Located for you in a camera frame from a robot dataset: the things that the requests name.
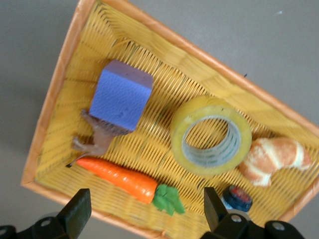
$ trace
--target gray table surface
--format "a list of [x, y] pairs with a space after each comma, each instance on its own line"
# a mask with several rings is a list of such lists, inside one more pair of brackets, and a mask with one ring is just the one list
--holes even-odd
[[[131, 0], [319, 125], [319, 1]], [[77, 1], [0, 2], [0, 225], [19, 231], [62, 206], [20, 187]], [[319, 197], [291, 221], [318, 238]], [[91, 218], [80, 238], [140, 238]]]

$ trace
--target blue block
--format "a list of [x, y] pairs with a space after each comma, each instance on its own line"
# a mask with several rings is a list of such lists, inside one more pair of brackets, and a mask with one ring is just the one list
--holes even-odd
[[134, 131], [152, 92], [151, 75], [117, 60], [102, 71], [90, 115]]

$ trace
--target wicker basket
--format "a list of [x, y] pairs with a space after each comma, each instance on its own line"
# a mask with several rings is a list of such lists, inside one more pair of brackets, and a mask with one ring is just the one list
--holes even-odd
[[[151, 98], [133, 133], [113, 140], [105, 159], [144, 172], [179, 189], [184, 215], [170, 217], [75, 165], [72, 138], [92, 140], [80, 117], [89, 109], [102, 69], [118, 59], [152, 74]], [[198, 95], [223, 98], [250, 124], [253, 138], [287, 136], [312, 156], [306, 172], [280, 170], [270, 188], [252, 186], [237, 169], [210, 178], [180, 167], [170, 149], [169, 126], [178, 107]], [[199, 238], [208, 230], [203, 188], [221, 192], [244, 188], [254, 199], [249, 212], [260, 226], [290, 220], [319, 190], [319, 129], [296, 112], [196, 46], [119, 0], [80, 0], [66, 36], [37, 125], [23, 186], [65, 204], [80, 188], [90, 188], [93, 215], [148, 238]]]

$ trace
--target tape roll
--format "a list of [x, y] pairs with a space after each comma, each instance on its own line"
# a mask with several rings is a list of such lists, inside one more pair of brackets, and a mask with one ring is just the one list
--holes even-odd
[[[186, 142], [188, 132], [208, 119], [227, 122], [227, 133], [216, 146], [200, 149]], [[248, 122], [225, 101], [200, 96], [182, 104], [174, 113], [171, 127], [171, 147], [176, 161], [188, 171], [200, 175], [215, 175], [234, 169], [247, 155], [251, 146]]]

